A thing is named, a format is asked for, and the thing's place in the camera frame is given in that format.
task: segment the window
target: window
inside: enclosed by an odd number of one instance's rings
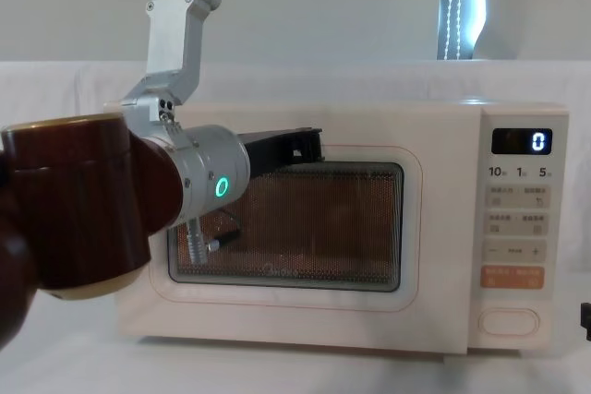
[[[186,225],[169,230],[170,275],[183,283],[396,291],[403,181],[396,163],[326,161],[265,174],[226,212],[201,218],[207,238],[241,226],[207,264],[192,263]]]
[[[440,0],[437,58],[471,59],[486,14],[486,0]]]

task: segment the white wall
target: white wall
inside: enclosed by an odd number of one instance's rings
[[[591,59],[591,0],[488,0],[475,57]]]
[[[0,0],[0,60],[144,60],[147,0]],[[223,0],[205,62],[434,59],[439,0]]]

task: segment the brown cylinder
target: brown cylinder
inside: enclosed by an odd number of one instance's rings
[[[123,116],[16,125],[2,140],[40,287],[86,298],[133,281],[150,249]]]

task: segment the white table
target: white table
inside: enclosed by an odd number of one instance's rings
[[[561,272],[546,352],[439,357],[119,336],[113,297],[64,303],[38,294],[0,352],[0,393],[591,392],[591,343],[579,304],[591,276]]]

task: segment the blurred brown object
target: blurred brown object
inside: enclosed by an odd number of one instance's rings
[[[2,141],[0,349],[37,288],[76,300],[133,282],[183,199],[170,157],[121,114],[14,125]]]
[[[20,331],[37,290],[37,274],[27,241],[18,228],[18,208],[6,182],[0,152],[0,349]]]

